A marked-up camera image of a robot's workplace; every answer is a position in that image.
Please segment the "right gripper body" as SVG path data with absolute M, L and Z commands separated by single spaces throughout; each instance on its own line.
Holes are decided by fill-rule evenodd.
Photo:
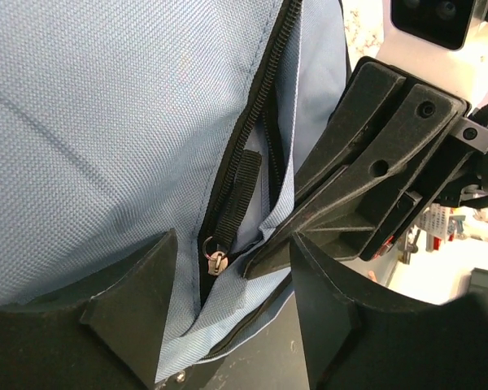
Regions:
M 469 118 L 488 130 L 488 104 Z M 413 206 L 408 195 L 398 201 L 361 252 L 361 259 L 369 261 L 384 244 L 393 244 L 433 204 L 488 207 L 488 152 L 474 150 L 465 143 L 481 134 L 482 131 L 470 125 L 463 129 L 459 140 L 453 136 L 446 138 L 411 185 L 411 192 L 419 195 L 420 201 Z

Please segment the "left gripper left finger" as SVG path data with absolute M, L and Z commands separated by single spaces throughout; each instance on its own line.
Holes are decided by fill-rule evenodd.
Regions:
M 24 305 L 0 306 L 0 389 L 153 389 L 176 269 L 174 230 Z

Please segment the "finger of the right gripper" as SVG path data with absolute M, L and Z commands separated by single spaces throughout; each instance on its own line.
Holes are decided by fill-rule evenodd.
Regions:
M 246 264 L 252 280 L 289 266 L 290 236 L 307 237 L 332 259 L 360 256 L 406 188 L 434 154 L 466 104 L 431 86 L 403 84 L 381 130 L 358 157 L 343 164 L 294 211 Z
M 383 111 L 403 90 L 406 76 L 363 57 L 319 140 L 295 177 L 295 201 L 302 202 L 338 167 L 354 161 L 381 130 Z

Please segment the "blue backpack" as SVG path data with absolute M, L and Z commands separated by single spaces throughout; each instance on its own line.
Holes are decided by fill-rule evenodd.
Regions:
M 0 306 L 174 230 L 155 388 L 269 324 L 246 279 L 348 76 L 339 1 L 0 1 Z

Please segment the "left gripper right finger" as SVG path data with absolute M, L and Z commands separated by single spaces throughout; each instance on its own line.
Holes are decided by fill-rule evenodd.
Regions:
M 488 389 L 488 290 L 442 305 L 406 297 L 290 240 L 312 389 Z

